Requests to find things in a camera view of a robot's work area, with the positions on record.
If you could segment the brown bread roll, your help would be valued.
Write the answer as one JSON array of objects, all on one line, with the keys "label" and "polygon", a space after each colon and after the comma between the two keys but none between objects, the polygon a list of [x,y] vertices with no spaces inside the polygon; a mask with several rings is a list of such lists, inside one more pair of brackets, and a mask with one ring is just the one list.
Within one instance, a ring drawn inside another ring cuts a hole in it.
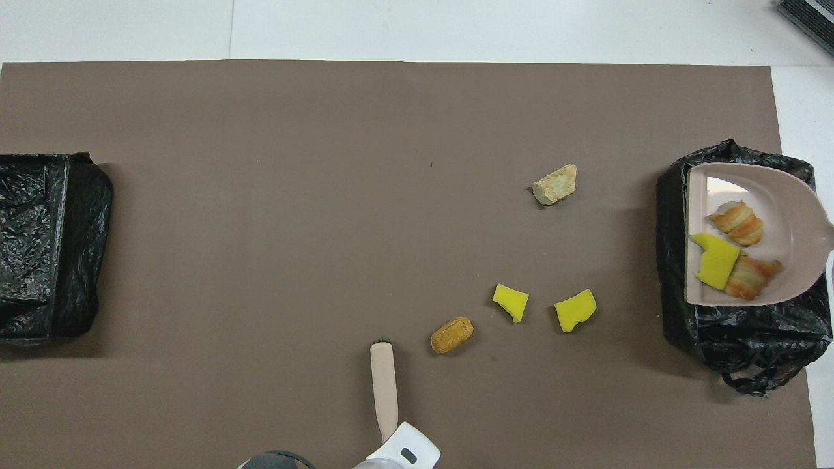
[{"label": "brown bread roll", "polygon": [[468,341],[474,335],[474,325],[468,317],[456,317],[438,327],[429,338],[430,348],[436,354],[447,354]]}]

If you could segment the small yellow sponge piece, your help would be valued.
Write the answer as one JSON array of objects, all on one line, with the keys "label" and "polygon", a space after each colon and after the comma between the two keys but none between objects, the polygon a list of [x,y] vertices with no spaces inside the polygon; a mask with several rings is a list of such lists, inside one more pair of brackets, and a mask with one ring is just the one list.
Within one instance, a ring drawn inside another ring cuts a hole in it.
[{"label": "small yellow sponge piece", "polygon": [[528,293],[515,290],[504,284],[497,284],[492,301],[497,303],[509,315],[512,323],[518,324],[523,320],[529,298]]}]

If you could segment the pale bread chunk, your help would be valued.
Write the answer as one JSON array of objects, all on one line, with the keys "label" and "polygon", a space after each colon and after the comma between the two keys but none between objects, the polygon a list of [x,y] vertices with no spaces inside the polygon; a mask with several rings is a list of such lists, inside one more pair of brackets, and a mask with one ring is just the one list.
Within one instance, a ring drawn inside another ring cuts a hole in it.
[{"label": "pale bread chunk", "polygon": [[551,206],[573,195],[576,190],[575,164],[569,163],[531,184],[531,191],[537,202]]}]

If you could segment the beige hand brush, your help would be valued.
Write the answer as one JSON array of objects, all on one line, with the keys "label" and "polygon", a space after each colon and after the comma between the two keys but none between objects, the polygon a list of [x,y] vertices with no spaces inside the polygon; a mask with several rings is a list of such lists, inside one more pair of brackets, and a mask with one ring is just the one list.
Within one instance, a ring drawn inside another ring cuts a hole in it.
[{"label": "beige hand brush", "polygon": [[393,344],[381,337],[369,348],[373,406],[382,442],[399,427],[399,401]]}]

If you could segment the large yellow sponge piece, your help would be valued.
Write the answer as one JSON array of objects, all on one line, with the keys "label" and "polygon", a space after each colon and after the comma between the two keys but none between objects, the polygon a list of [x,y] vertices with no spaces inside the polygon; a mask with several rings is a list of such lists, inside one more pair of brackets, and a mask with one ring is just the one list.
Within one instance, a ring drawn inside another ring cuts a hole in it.
[{"label": "large yellow sponge piece", "polygon": [[586,289],[571,298],[554,303],[554,310],[560,329],[569,334],[578,324],[592,317],[597,311],[597,302],[593,292]]}]

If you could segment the notched yellow sponge piece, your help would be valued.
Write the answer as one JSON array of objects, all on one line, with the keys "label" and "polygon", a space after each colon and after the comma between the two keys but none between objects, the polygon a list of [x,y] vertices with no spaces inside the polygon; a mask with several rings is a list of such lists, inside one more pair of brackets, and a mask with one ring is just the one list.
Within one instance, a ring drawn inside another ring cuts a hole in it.
[{"label": "notched yellow sponge piece", "polygon": [[692,234],[690,239],[702,249],[696,278],[715,290],[723,291],[741,255],[741,248],[708,233]]}]

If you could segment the striped croissant piece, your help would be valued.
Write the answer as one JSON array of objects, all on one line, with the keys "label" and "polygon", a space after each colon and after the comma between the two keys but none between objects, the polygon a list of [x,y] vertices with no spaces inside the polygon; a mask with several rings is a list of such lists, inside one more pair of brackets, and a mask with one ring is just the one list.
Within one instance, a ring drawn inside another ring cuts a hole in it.
[{"label": "striped croissant piece", "polygon": [[707,219],[729,239],[741,246],[758,244],[764,234],[764,222],[743,200],[721,204]]}]

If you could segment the pale flaky pastry piece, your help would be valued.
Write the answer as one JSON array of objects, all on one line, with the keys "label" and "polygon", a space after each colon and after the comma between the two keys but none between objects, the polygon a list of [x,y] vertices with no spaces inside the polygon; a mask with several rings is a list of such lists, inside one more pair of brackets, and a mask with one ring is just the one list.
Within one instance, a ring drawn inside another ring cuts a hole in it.
[{"label": "pale flaky pastry piece", "polygon": [[736,259],[722,291],[734,298],[754,300],[782,269],[783,264],[777,259],[763,261],[742,255]]}]

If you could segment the beige plastic dustpan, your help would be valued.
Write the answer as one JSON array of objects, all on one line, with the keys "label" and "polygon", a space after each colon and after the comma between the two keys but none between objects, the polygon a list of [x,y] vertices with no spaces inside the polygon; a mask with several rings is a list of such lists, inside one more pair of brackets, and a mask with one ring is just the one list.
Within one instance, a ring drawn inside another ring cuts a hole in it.
[{"label": "beige plastic dustpan", "polygon": [[834,251],[831,223],[815,191],[790,173],[741,163],[705,163],[689,173],[686,234],[726,238],[710,216],[729,202],[743,201],[763,222],[762,240],[745,251],[751,258],[777,259],[781,270],[752,306],[801,296],[825,272]]}]

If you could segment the black bag lined bin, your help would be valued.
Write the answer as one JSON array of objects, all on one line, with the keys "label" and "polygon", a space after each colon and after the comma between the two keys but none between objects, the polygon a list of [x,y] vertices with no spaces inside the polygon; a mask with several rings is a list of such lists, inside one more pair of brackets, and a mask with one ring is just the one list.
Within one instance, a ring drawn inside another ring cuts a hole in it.
[{"label": "black bag lined bin", "polygon": [[89,332],[113,196],[88,152],[0,154],[0,344]]},{"label": "black bag lined bin", "polygon": [[834,341],[829,281],[825,270],[801,296],[752,306],[697,279],[702,249],[686,234],[686,202],[689,173],[705,163],[779,169],[816,193],[815,171],[798,158],[727,140],[679,158],[656,183],[655,258],[665,339],[721,372],[737,392],[762,397],[792,380]]}]

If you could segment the brown table mat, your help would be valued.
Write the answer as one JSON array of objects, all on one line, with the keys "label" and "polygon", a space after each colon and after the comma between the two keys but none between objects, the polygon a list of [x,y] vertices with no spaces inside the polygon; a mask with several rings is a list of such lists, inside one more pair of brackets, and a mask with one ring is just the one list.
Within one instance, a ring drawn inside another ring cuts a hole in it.
[{"label": "brown table mat", "polygon": [[0,347],[0,469],[352,467],[382,336],[438,469],[814,466],[804,375],[743,397],[662,333],[655,184],[724,139],[781,151],[767,68],[6,63],[0,152],[87,151],[114,205],[92,330]]}]

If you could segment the dark ribbed panel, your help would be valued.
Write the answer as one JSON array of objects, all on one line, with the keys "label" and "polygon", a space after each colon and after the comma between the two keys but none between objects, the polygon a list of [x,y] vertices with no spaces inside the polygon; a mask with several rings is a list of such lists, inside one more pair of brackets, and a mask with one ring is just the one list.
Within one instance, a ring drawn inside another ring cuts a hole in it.
[{"label": "dark ribbed panel", "polygon": [[834,57],[834,0],[777,0],[775,9]]}]

